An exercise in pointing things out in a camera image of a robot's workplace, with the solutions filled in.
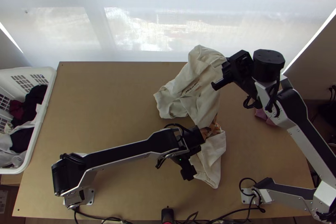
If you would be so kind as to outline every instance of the orange patterned cloth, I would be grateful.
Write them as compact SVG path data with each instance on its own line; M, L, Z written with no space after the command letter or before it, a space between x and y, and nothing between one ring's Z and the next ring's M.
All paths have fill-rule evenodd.
M217 123L217 115L214 117L209 127L204 127L200 129L203 139L206 140L210 136L214 136L222 133L221 126Z

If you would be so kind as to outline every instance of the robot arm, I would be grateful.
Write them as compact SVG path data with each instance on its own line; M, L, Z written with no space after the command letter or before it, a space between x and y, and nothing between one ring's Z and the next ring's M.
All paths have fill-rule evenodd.
M64 197L66 207L93 204L94 190L90 189L98 171L122 162L152 156L156 168L170 158L181 168L183 179L192 180L197 173L189 158L201 150L203 136L197 126L191 129L165 128L148 139L90 154L63 154L52 165L52 180L56 196Z
M336 221L336 156L308 119L307 107L280 70L285 60L271 50L257 50L253 59L241 50L222 65L223 79L212 83L215 90L235 82L249 96L246 108L263 108L273 123L287 130L321 178L315 189L276 184L265 178L252 188L242 188L241 200L254 204L273 201L310 212L316 220ZM255 102L249 105L250 99Z

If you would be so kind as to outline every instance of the metal bracket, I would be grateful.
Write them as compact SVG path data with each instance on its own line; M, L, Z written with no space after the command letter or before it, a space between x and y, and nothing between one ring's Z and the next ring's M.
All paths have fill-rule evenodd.
M80 205L92 205L95 198L95 190L91 188L85 188L82 193L75 192L74 194L64 196L63 205L68 209L76 208Z
M252 194L252 188L242 188L242 191L246 194ZM243 204L249 205L251 202L252 196L246 196L242 192L240 192L241 202ZM256 195L256 197L253 199L252 204L257 205L259 203L259 197Z

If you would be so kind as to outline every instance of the pink cloth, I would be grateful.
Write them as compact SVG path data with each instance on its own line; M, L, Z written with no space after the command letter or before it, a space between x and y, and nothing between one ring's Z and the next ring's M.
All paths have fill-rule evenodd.
M268 125L275 126L275 124L272 122L272 120L269 119L269 117L265 114L264 110L262 110L261 108L256 108L255 109L255 117L259 117L262 120L266 121L266 123Z

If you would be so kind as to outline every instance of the wall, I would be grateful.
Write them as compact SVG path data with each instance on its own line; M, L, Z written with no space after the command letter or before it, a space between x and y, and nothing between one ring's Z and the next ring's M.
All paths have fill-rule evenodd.
M336 83L336 11L316 38L285 72L285 76L304 99L329 100L328 88Z
M0 69L31 66L22 52L0 30Z

